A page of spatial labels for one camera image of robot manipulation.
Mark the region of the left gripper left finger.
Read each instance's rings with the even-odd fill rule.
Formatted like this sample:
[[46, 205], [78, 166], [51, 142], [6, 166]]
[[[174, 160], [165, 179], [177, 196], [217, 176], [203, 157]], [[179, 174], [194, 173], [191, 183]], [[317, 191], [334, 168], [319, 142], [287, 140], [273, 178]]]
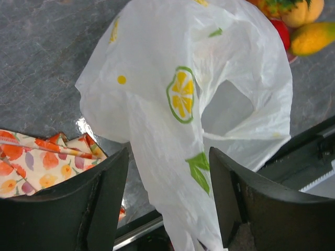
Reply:
[[128, 173], [123, 149], [32, 196], [1, 200], [1, 250], [112, 250]]

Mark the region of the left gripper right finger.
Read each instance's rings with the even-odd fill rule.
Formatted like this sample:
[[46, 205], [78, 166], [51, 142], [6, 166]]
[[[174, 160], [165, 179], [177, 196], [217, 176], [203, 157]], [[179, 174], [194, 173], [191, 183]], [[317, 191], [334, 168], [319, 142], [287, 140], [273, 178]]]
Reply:
[[209, 163], [225, 248], [247, 232], [256, 250], [334, 250], [334, 199], [275, 183], [215, 147]]

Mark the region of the white plastic bag fruit print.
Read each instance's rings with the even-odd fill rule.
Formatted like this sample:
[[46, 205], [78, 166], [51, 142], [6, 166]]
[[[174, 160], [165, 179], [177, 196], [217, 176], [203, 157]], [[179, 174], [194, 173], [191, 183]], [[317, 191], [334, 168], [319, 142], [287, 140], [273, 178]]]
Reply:
[[208, 153], [259, 170], [290, 136], [282, 40], [247, 1], [130, 1], [75, 86], [93, 132], [131, 144], [176, 250], [223, 250]]

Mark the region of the fake yellow fruit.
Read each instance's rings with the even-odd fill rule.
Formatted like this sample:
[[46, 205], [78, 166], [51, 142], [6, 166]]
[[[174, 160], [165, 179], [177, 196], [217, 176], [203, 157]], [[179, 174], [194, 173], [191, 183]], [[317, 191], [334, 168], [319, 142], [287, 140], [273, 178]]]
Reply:
[[301, 26], [291, 33], [289, 52], [309, 56], [334, 42], [334, 22], [315, 22]]

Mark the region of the red fake bell pepper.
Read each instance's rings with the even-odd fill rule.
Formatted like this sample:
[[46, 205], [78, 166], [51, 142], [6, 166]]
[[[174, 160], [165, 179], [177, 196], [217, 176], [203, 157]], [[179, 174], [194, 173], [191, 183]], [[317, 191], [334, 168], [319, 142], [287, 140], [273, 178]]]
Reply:
[[285, 50], [287, 51], [290, 47], [291, 44], [291, 40], [290, 40], [290, 35], [289, 35], [289, 30], [286, 27], [286, 25], [278, 19], [271, 19], [270, 22], [272, 23], [272, 25], [275, 27], [275, 29], [277, 30]]

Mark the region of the fake orange peach fruit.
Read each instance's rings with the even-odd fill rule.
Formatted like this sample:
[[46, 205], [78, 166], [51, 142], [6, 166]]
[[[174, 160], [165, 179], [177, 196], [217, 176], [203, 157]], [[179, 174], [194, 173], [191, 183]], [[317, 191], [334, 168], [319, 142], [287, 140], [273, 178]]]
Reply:
[[281, 17], [286, 26], [298, 28], [316, 21], [322, 13], [324, 0], [307, 1], [297, 3], [297, 7]]

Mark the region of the fake pineapple green crown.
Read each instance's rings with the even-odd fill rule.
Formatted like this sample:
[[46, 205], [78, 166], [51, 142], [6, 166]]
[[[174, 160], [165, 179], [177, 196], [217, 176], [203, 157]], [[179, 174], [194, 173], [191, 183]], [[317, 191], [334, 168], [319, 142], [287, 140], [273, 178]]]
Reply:
[[256, 6], [266, 17], [283, 17], [298, 8], [303, 1], [291, 0], [247, 0]]

